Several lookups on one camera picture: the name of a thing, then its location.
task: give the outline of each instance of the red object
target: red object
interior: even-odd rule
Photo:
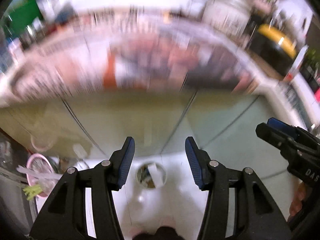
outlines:
[[[320,89],[318,89],[317,92],[315,93],[315,97],[317,101],[320,102]]]

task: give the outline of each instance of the black and yellow container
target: black and yellow container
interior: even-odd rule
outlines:
[[[292,41],[275,27],[266,24],[260,25],[253,34],[249,49],[264,59],[282,77],[288,74],[297,55]]]

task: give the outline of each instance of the blue gripper pad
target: blue gripper pad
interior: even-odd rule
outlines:
[[[208,167],[211,160],[208,153],[198,148],[193,137],[186,139],[185,150],[195,184],[200,190],[208,190],[207,186],[213,182],[213,177]]]
[[[298,137],[295,127],[288,125],[285,122],[282,122],[276,118],[273,118],[273,117],[270,118],[267,122],[267,125],[287,134],[288,136],[292,137],[294,140],[296,140]]]
[[[132,137],[127,137],[121,150],[113,152],[110,157],[112,163],[113,179],[111,183],[116,185],[114,190],[119,190],[125,184],[135,151],[135,143]]]

